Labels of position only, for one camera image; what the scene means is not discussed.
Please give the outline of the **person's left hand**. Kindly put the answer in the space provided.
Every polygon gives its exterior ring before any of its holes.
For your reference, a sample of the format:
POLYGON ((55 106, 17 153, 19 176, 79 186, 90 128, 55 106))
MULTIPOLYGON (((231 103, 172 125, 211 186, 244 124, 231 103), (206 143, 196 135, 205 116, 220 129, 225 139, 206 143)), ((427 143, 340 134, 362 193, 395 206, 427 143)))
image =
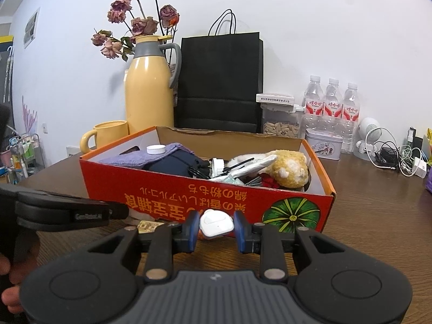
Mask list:
POLYGON ((1 276, 6 276, 8 285, 1 291, 1 302, 6 310, 13 314, 22 313, 23 307, 19 299, 20 283, 25 277, 26 266, 23 262, 11 265, 10 261, 1 255, 1 276))

